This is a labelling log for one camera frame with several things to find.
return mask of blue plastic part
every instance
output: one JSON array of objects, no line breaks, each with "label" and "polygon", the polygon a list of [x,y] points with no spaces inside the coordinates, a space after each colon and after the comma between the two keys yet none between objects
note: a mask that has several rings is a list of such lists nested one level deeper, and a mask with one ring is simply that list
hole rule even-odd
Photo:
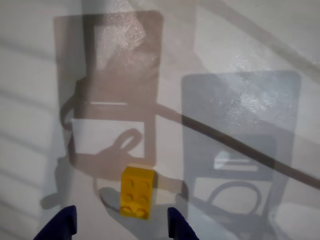
[{"label": "blue plastic part", "polygon": [[168,208],[168,234],[174,240],[199,240],[184,216],[174,207]]},{"label": "blue plastic part", "polygon": [[71,240],[77,233],[77,208],[67,206],[58,212],[33,240]]}]

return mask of yellow lego brick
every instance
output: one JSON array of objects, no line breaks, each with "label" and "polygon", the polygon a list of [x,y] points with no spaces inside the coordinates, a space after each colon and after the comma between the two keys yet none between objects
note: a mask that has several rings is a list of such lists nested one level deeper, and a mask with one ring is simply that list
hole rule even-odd
[{"label": "yellow lego brick", "polygon": [[148,219],[155,171],[127,166],[121,177],[120,214]]}]

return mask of white floor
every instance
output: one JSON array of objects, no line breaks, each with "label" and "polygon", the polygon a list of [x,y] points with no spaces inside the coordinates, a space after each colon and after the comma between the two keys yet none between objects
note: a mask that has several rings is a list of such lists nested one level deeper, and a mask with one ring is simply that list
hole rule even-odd
[{"label": "white floor", "polygon": [[[147,239],[146,228],[154,232],[150,238],[166,237],[167,222],[162,216],[147,222],[123,221],[97,198],[91,176],[68,161],[64,161],[67,175],[60,179],[60,171],[56,171],[58,159],[63,161],[68,154],[65,142],[69,136],[63,133],[59,119],[61,93],[54,18],[144,10],[157,10],[163,16],[157,101],[178,113],[182,112],[182,78],[186,75],[297,72],[301,83],[291,167],[320,178],[320,1],[0,0],[0,239],[32,239],[61,206],[68,205],[77,206],[77,240]],[[70,66],[65,91],[72,95],[75,81],[84,76],[83,65]],[[286,129],[286,122],[270,121]],[[108,147],[119,131],[132,127],[144,131],[139,123],[73,121],[79,151],[87,154]],[[100,135],[90,135],[95,128],[96,132],[101,130]],[[97,146],[107,133],[110,137],[104,139],[106,146]],[[131,155],[143,157],[141,148],[132,150]],[[183,180],[185,156],[180,124],[157,116],[156,152],[157,172]],[[194,192],[189,194],[206,201],[210,192],[223,183],[221,178],[199,177]],[[252,184],[261,189],[263,205],[270,184]],[[61,204],[43,209],[42,199],[59,191],[61,185],[68,186]],[[119,182],[103,179],[97,180],[97,186],[120,190]],[[176,201],[175,194],[165,190],[159,190],[155,197],[157,205]],[[256,198],[254,192],[238,187],[221,192],[213,204],[229,212],[246,213],[255,202],[252,198]],[[263,239],[319,239],[319,199],[318,189],[289,179],[280,203],[267,214],[277,237]],[[188,221],[199,239],[249,239],[245,231],[238,234],[237,226],[225,227],[223,220],[203,212],[191,201],[187,208]],[[256,211],[261,215],[263,208]],[[135,234],[132,227],[141,234]]]}]

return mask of lego stud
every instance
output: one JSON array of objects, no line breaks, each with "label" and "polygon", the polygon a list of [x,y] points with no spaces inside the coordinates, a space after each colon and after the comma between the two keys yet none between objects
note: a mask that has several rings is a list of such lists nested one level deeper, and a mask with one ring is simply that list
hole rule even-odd
[{"label": "lego stud", "polygon": [[132,209],[129,206],[122,206],[121,210],[124,211],[127,214],[131,214],[132,213]]},{"label": "lego stud", "polygon": [[146,196],[142,195],[142,196],[140,196],[140,197],[138,198],[137,202],[138,202],[141,206],[144,206],[144,207],[145,207],[145,206],[148,205],[149,200],[148,200],[148,198],[147,198]]},{"label": "lego stud", "polygon": [[149,183],[147,183],[146,181],[140,181],[139,184],[138,184],[138,189],[141,191],[141,192],[146,192],[149,190]]},{"label": "lego stud", "polygon": [[137,211],[136,211],[136,216],[138,218],[145,218],[147,216],[147,212],[146,210],[144,210],[143,208],[139,208]]},{"label": "lego stud", "polygon": [[132,202],[132,200],[134,199],[134,197],[131,195],[131,194],[125,194],[124,196],[123,196],[123,200],[126,202],[126,203],[130,203],[130,202]]},{"label": "lego stud", "polygon": [[122,185],[128,189],[131,189],[134,187],[134,181],[126,179],[125,181],[123,181]]}]

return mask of lego brick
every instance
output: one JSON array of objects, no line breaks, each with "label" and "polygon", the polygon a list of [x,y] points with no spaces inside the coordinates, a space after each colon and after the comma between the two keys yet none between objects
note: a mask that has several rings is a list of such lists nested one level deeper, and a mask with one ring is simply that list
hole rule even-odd
[{"label": "lego brick", "polygon": [[148,219],[155,171],[128,166],[121,177],[120,214]]}]

